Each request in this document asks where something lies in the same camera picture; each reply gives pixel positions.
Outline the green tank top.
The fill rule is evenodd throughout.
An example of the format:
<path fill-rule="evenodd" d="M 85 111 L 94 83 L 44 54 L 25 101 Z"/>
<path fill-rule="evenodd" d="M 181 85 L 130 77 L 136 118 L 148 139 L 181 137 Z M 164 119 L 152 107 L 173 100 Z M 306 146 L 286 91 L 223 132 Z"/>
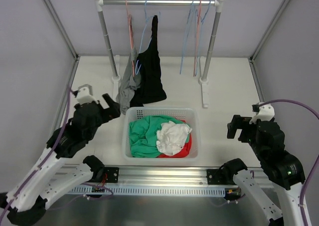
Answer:
<path fill-rule="evenodd" d="M 189 142 L 192 128 L 170 116 L 146 116 L 129 124 L 131 154 L 136 158 L 173 157 Z"/>

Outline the grey tank top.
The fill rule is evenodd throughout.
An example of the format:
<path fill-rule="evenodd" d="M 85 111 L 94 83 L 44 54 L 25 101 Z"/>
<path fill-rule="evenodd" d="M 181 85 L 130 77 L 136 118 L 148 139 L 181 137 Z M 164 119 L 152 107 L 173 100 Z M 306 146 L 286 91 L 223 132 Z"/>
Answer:
<path fill-rule="evenodd" d="M 135 48 L 131 50 L 128 63 L 125 68 L 125 72 L 119 87 L 119 93 L 116 97 L 116 101 L 120 105 L 120 112 L 126 114 L 126 111 L 130 108 L 130 103 L 135 95 L 135 91 L 141 86 L 141 75 L 133 76 L 133 63 L 137 62 L 138 53 Z"/>

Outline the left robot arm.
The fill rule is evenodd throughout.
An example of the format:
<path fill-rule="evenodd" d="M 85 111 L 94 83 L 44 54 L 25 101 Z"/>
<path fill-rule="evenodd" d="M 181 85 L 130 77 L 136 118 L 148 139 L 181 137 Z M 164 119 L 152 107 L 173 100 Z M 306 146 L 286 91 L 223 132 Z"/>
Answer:
<path fill-rule="evenodd" d="M 56 129 L 46 143 L 37 162 L 24 179 L 11 191 L 1 193 L 0 217 L 7 217 L 16 226 L 32 226 L 63 195 L 77 185 L 100 182 L 106 178 L 104 164 L 94 155 L 87 156 L 73 171 L 54 182 L 56 172 L 67 160 L 83 149 L 95 136 L 98 128 L 120 116 L 120 106 L 109 94 L 103 94 L 108 108 L 90 94 L 76 93 L 77 104 L 73 117 L 69 117 L 70 97 L 61 128 Z"/>

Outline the aluminium mounting rail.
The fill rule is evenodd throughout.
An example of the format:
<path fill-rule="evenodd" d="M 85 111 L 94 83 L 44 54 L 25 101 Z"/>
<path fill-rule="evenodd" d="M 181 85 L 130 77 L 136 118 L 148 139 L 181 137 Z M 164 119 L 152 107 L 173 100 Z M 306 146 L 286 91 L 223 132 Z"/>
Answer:
<path fill-rule="evenodd" d="M 60 179 L 67 173 L 75 170 L 79 165 L 66 164 L 53 180 Z M 106 185 L 116 186 L 162 186 L 162 187 L 204 187 L 208 185 L 208 179 L 215 175 L 219 167 L 161 167 L 161 166 L 110 166 L 118 167 L 119 170 L 113 176 L 107 174 L 107 179 L 116 178 L 116 183 L 106 182 Z M 208 175 L 207 171 L 212 170 L 213 174 Z M 261 168 L 248 168 L 254 171 L 254 179 L 262 188 L 272 187 Z"/>

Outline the white and silver clothes rack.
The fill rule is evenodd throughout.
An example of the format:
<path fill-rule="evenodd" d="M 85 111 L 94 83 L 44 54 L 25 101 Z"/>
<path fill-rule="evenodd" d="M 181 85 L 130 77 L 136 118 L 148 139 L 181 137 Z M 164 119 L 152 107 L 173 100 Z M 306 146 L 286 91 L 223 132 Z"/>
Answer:
<path fill-rule="evenodd" d="M 118 73 L 118 69 L 114 59 L 114 54 L 112 51 L 112 47 L 111 47 L 111 43 L 110 43 L 110 39 L 109 39 L 107 27 L 106 27 L 106 21 L 103 14 L 103 6 L 105 5 L 124 5 L 124 6 L 127 6 L 127 5 L 187 6 L 189 5 L 191 7 L 199 6 L 198 8 L 199 10 L 201 10 L 201 7 L 204 5 L 208 6 L 209 8 L 212 6 L 215 7 L 215 17 L 214 17 L 212 32 L 211 32 L 211 36 L 209 40 L 209 47 L 207 50 L 205 65 L 204 65 L 204 69 L 199 71 L 200 78 L 198 80 L 201 86 L 202 107 L 208 108 L 210 105 L 208 71 L 210 68 L 210 62 L 211 62 L 212 53 L 213 53 L 213 49 L 215 45 L 217 29 L 218 29 L 224 1 L 225 0 L 208 0 L 208 1 L 202 1 L 202 0 L 94 0 L 95 6 L 98 12 L 100 25 L 102 28 L 103 38 L 106 45 L 106 50 L 109 57 L 111 70 L 112 70 L 111 81 L 113 84 L 113 91 L 112 91 L 113 96 L 115 97 L 119 93 L 119 86 L 122 79 Z"/>

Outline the white plastic basket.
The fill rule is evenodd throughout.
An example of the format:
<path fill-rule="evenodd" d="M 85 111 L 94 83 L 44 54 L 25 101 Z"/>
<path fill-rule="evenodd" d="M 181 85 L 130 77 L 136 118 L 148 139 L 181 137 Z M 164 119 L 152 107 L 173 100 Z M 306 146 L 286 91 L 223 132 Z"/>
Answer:
<path fill-rule="evenodd" d="M 164 115 L 177 120 L 182 120 L 191 128 L 192 144 L 189 154 L 184 158 L 136 158 L 131 154 L 129 142 L 129 124 L 133 121 L 142 119 L 146 116 Z M 133 163 L 143 165 L 159 164 L 160 166 L 188 166 L 191 162 L 198 159 L 201 147 L 201 137 L 197 113 L 191 108 L 172 108 L 172 107 L 132 107 L 127 110 L 123 123 L 122 153 L 124 158 Z"/>

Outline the black tank top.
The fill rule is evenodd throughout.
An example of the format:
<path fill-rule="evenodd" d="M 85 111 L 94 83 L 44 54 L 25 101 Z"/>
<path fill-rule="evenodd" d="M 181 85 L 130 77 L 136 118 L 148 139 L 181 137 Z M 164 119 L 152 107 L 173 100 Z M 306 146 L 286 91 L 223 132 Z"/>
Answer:
<path fill-rule="evenodd" d="M 142 107 L 145 104 L 166 100 L 167 96 L 161 82 L 161 67 L 158 51 L 158 16 L 152 19 L 152 34 L 146 51 L 138 55 L 140 87 L 135 90 L 130 101 L 131 107 Z"/>

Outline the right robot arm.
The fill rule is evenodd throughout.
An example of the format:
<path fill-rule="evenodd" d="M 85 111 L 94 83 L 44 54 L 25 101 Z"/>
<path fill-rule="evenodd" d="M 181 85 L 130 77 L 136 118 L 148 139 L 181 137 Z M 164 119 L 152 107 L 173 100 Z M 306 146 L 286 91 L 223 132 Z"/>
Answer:
<path fill-rule="evenodd" d="M 267 197 L 239 158 L 224 163 L 216 173 L 217 179 L 236 184 L 263 212 L 270 226 L 311 225 L 305 201 L 308 180 L 299 159 L 285 150 L 285 134 L 277 122 L 258 119 L 252 123 L 250 117 L 234 115 L 227 125 L 227 138 L 234 139 L 237 130 L 241 130 L 238 140 L 249 144 L 272 182 L 280 206 Z"/>

